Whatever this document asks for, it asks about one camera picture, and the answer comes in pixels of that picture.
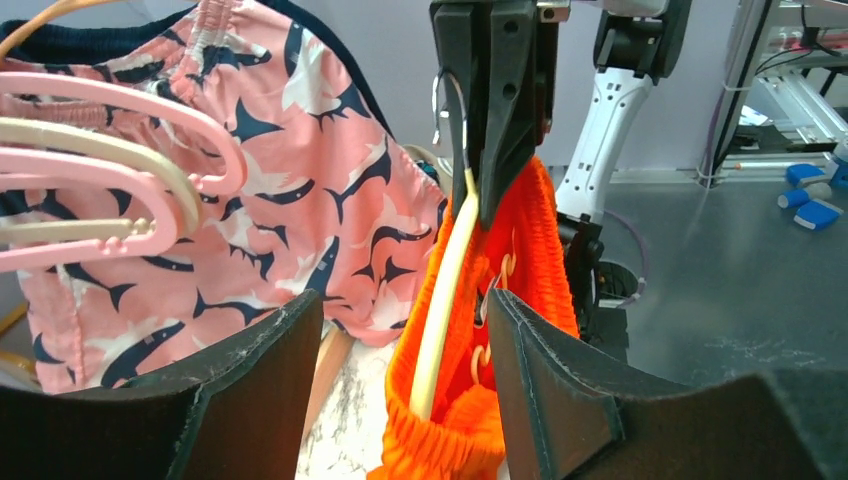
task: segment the navy fabric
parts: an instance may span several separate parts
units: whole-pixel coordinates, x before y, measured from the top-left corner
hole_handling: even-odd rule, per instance
[[[382,110],[377,105],[377,99],[368,86],[365,75],[353,58],[353,54],[330,27],[315,15],[288,0],[260,0],[260,3],[303,25],[336,54],[344,64],[356,87],[362,93],[368,109],[371,110],[389,135],[394,138]],[[22,45],[9,52],[9,57],[25,62],[42,63],[48,67],[68,64],[96,65],[131,53],[165,32],[190,12],[192,8],[194,7],[138,27],[70,28],[59,25],[45,25],[30,35]],[[23,23],[23,20],[10,20],[0,24],[0,38],[6,38]]]

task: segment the plastic hanger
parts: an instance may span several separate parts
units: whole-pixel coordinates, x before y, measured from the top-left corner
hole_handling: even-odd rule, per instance
[[[194,185],[174,162],[144,145],[61,123],[10,117],[0,117],[0,142],[71,151],[153,175],[180,205],[180,235],[191,235],[200,225],[203,200]]]
[[[223,175],[188,175],[194,187],[208,195],[233,195],[247,179],[247,164],[236,140],[208,115],[184,105],[131,88],[87,78],[31,72],[0,72],[0,92],[56,95],[134,110],[188,127],[211,141],[226,166]]]
[[[125,0],[59,0],[42,10],[38,15],[18,27],[11,35],[0,42],[0,65],[13,48],[22,44],[36,30],[51,21],[71,12],[96,5],[117,3]]]
[[[0,147],[0,191],[120,188],[141,200],[153,219],[61,220],[0,228],[0,271],[127,256],[159,255],[179,239],[180,211],[156,178],[130,167],[67,153]],[[66,243],[24,243],[75,240]]]
[[[468,160],[468,115],[463,101],[464,97],[456,77],[445,70],[439,72],[433,80],[433,117],[436,122],[433,144],[439,145],[441,138],[439,85],[444,77],[448,77],[459,97],[459,106],[462,113],[462,161],[465,167],[463,173],[465,174],[465,186],[468,192],[459,209],[453,231],[445,247],[445,255],[439,266],[436,283],[433,285],[433,298],[438,299],[438,301],[430,303],[430,309],[427,311],[427,322],[424,325],[421,349],[418,352],[415,376],[412,379],[409,408],[414,414],[427,420],[430,419],[433,410],[433,397],[436,394],[436,383],[439,379],[442,353],[445,350],[450,314],[453,309],[456,290],[459,288],[459,274],[480,213],[477,187],[474,184],[474,174],[471,172],[471,164]]]

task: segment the wooden hanger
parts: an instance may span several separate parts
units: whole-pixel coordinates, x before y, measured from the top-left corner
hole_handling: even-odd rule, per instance
[[[439,267],[436,283],[433,286],[432,298],[437,301],[431,302],[430,309],[427,311],[427,321],[421,338],[421,349],[418,352],[415,376],[412,379],[409,408],[414,414],[427,420],[430,419],[433,410],[433,397],[436,394],[436,383],[439,379],[439,368],[445,350],[450,314],[453,309],[456,290],[459,288],[459,274],[480,212],[477,187],[468,160],[468,115],[463,101],[462,89],[456,77],[444,70],[439,72],[433,80],[433,117],[436,121],[433,144],[438,145],[441,136],[439,129],[439,84],[444,77],[450,80],[459,96],[459,105],[462,111],[462,160],[465,167],[463,173],[468,193],[459,209],[459,215],[456,217],[456,222],[445,248],[445,255]]]

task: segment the pink hanger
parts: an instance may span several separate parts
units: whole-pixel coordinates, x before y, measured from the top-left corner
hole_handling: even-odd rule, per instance
[[[236,140],[208,115],[155,95],[87,78],[30,72],[0,72],[0,92],[9,94],[56,95],[79,98],[134,110],[202,134],[215,145],[224,160],[223,175],[190,174],[199,192],[233,195],[247,180],[244,153]]]
[[[13,245],[0,252],[0,271],[159,255],[179,239],[181,211],[173,197],[157,179],[130,167],[66,153],[0,147],[0,172],[0,191],[85,184],[120,188],[143,202],[153,215],[152,220],[62,220],[0,228],[2,243],[28,237],[33,242],[72,240]]]

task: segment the blue foam block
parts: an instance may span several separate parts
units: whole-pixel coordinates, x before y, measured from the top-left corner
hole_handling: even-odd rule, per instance
[[[826,182],[830,176],[819,167],[799,163],[786,169],[786,181],[793,187],[805,187],[814,182]]]
[[[822,200],[813,200],[795,212],[795,223],[804,228],[824,230],[842,216],[842,210]]]
[[[789,190],[777,197],[777,206],[782,209],[800,207],[810,201],[810,194],[803,188]]]

